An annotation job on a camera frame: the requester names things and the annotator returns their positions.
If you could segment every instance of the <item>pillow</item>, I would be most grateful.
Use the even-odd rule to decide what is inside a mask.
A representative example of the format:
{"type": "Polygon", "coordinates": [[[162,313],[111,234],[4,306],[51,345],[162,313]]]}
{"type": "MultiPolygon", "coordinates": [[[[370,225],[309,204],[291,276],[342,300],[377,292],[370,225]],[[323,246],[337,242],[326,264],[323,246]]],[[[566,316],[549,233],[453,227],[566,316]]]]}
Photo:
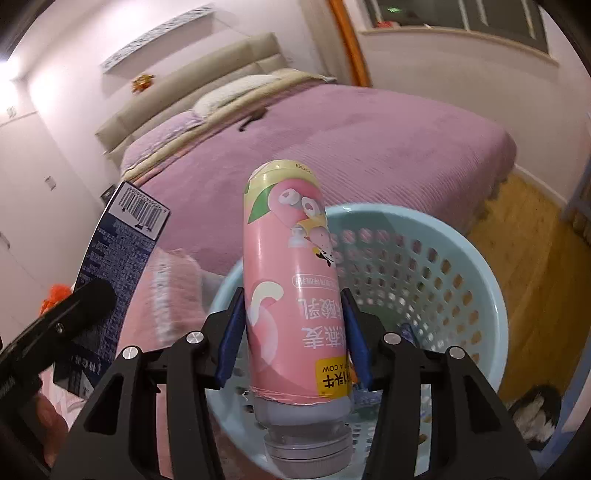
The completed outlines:
{"type": "Polygon", "coordinates": [[[216,110],[236,100],[238,97],[277,80],[279,78],[274,75],[247,75],[239,78],[203,95],[195,103],[193,113],[207,118],[216,110]]]}
{"type": "Polygon", "coordinates": [[[163,145],[198,127],[204,121],[203,118],[195,115],[192,111],[179,113],[169,118],[127,147],[121,163],[121,173],[135,167],[163,145]]]}

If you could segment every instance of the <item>barcode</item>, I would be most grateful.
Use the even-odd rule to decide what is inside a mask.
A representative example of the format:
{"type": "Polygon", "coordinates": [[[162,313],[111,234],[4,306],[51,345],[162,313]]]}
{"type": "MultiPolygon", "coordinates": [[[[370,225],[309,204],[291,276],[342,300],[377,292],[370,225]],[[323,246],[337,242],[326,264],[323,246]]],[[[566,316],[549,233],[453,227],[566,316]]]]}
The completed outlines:
{"type": "Polygon", "coordinates": [[[129,212],[137,220],[136,228],[142,230],[145,227],[148,232],[152,231],[163,211],[158,203],[133,189],[125,192],[119,201],[119,206],[122,212],[129,212]]]}

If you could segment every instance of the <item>pink wall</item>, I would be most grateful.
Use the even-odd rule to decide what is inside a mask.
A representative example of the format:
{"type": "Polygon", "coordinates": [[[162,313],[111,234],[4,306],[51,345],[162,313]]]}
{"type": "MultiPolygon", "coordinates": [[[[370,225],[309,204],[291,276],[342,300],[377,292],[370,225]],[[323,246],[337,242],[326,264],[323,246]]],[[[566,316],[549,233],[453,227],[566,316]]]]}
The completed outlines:
{"type": "Polygon", "coordinates": [[[214,15],[166,34],[102,74],[99,64],[126,43],[205,3],[111,0],[62,35],[29,72],[35,107],[94,196],[119,179],[94,132],[131,98],[130,82],[139,74],[156,75],[157,82],[200,56],[267,31],[275,31],[292,66],[322,71],[297,0],[215,0],[214,15]]]}

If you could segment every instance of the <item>shelf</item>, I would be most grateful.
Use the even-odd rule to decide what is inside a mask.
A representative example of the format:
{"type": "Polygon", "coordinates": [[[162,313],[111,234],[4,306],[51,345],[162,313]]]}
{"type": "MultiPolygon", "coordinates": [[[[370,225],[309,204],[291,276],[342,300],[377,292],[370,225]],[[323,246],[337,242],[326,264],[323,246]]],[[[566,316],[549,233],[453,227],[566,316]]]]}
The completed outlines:
{"type": "Polygon", "coordinates": [[[192,22],[193,20],[197,20],[198,18],[203,18],[211,13],[213,13],[213,4],[207,4],[201,7],[193,8],[188,12],[185,12],[177,17],[171,18],[163,24],[160,24],[159,26],[146,32],[142,36],[136,38],[134,41],[128,43],[122,49],[113,53],[113,55],[111,55],[108,59],[106,59],[103,63],[100,64],[100,68],[102,69],[103,73],[107,73],[115,65],[121,63],[132,53],[138,51],[140,48],[146,46],[148,43],[156,40],[157,38],[162,37],[164,34],[170,32],[171,30],[174,30],[175,28],[186,25],[189,22],[192,22]]]}

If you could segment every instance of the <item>bottle label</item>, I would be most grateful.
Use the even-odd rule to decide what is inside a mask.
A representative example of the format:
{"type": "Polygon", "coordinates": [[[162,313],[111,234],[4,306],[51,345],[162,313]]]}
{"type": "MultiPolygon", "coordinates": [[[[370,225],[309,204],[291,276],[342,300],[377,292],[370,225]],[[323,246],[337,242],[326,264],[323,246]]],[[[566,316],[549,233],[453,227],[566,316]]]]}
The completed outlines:
{"type": "Polygon", "coordinates": [[[349,393],[332,239],[317,181],[304,167],[262,168],[244,213],[251,390],[294,405],[349,393]]]}

